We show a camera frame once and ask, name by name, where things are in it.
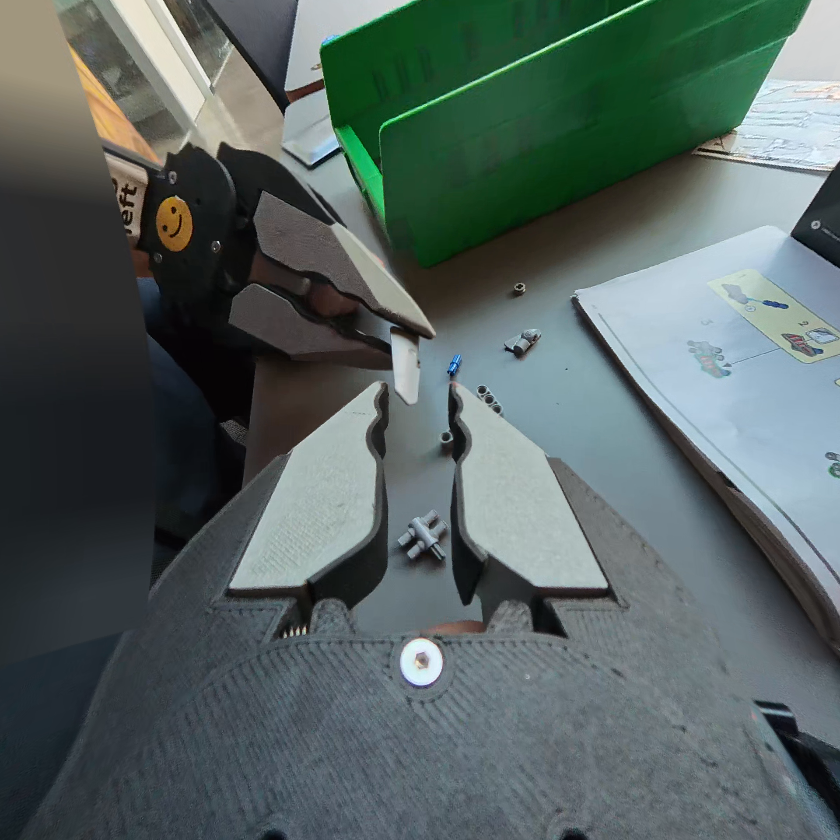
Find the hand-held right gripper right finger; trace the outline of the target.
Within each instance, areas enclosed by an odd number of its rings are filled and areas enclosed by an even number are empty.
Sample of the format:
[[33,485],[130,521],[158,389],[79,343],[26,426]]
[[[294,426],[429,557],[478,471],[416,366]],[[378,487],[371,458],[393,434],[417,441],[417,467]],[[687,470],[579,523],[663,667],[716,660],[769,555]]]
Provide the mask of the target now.
[[609,584],[537,444],[459,383],[448,391],[452,571],[463,604],[593,599]]

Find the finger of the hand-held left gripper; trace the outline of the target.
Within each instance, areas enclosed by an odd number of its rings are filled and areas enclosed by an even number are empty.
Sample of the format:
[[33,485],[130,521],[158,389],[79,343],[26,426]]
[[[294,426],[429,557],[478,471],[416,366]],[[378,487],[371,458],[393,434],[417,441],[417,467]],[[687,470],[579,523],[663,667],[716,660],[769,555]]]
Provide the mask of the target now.
[[390,370],[391,345],[347,323],[316,317],[295,300],[249,284],[231,301],[229,324],[298,362]]
[[325,223],[267,191],[253,216],[263,259],[287,273],[330,286],[396,327],[426,340],[436,331],[380,258],[340,223]]

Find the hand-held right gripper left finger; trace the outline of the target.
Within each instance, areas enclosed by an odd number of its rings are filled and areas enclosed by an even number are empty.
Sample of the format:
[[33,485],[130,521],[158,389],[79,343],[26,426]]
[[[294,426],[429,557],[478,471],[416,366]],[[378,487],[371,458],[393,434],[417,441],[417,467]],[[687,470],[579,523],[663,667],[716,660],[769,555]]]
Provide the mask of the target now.
[[283,459],[231,596],[292,598],[303,611],[332,598],[352,609],[382,581],[388,394],[374,382]]

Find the green plastic bin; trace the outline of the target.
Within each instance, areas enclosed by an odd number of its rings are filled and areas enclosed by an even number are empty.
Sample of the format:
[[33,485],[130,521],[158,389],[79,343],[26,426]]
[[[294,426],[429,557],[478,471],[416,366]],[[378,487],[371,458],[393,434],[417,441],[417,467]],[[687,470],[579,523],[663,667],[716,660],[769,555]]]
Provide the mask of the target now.
[[411,2],[322,43],[332,127],[434,266],[736,128],[808,6]]

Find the grey lego cross connector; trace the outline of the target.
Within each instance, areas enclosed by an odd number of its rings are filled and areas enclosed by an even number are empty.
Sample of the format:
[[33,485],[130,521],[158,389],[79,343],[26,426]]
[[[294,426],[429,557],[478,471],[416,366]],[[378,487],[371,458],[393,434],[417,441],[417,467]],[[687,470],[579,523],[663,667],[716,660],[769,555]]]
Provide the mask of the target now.
[[446,552],[441,547],[440,540],[447,531],[447,522],[436,510],[431,510],[426,515],[411,520],[397,543],[409,560],[414,561],[421,555],[428,554],[438,562],[445,562]]

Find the lego instruction booklet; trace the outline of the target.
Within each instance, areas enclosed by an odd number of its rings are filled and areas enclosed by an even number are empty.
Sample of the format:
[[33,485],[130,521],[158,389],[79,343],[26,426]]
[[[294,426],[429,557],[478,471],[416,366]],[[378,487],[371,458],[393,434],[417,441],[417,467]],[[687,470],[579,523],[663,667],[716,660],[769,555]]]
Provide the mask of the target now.
[[838,651],[839,269],[765,226],[573,303]]

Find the black lego set box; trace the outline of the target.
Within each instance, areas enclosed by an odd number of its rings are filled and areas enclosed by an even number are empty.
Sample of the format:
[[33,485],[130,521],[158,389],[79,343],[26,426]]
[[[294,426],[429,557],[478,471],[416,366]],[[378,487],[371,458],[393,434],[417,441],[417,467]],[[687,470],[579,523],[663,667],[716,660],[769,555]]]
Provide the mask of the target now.
[[836,268],[839,262],[839,164],[828,175],[791,236]]

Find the person's left hand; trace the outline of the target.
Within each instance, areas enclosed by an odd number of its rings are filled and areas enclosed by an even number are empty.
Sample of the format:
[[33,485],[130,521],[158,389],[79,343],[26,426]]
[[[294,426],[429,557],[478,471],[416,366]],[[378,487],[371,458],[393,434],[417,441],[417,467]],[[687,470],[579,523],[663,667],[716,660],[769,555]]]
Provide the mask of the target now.
[[311,320],[348,322],[355,318],[360,304],[329,284],[312,283],[302,307]]

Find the grey metal stand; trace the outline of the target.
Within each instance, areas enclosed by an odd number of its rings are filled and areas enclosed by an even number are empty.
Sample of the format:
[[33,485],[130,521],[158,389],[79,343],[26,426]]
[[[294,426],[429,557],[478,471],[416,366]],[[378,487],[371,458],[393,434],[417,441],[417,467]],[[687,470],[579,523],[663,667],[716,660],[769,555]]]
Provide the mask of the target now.
[[288,106],[282,150],[309,170],[341,152],[324,89],[311,92]]

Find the printed instruction sheet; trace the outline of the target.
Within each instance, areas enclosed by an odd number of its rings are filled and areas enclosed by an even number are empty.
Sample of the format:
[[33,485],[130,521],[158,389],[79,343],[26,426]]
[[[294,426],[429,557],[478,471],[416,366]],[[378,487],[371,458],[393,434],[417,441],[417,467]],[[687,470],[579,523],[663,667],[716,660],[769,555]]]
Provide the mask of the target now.
[[742,123],[694,154],[794,172],[829,173],[839,160],[839,83],[764,82]]

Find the white window frame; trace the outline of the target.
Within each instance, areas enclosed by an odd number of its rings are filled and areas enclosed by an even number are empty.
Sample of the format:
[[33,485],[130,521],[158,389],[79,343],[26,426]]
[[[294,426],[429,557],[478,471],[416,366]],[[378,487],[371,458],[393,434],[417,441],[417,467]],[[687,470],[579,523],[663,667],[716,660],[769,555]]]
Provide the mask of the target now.
[[179,127],[192,132],[212,85],[165,2],[94,5]]

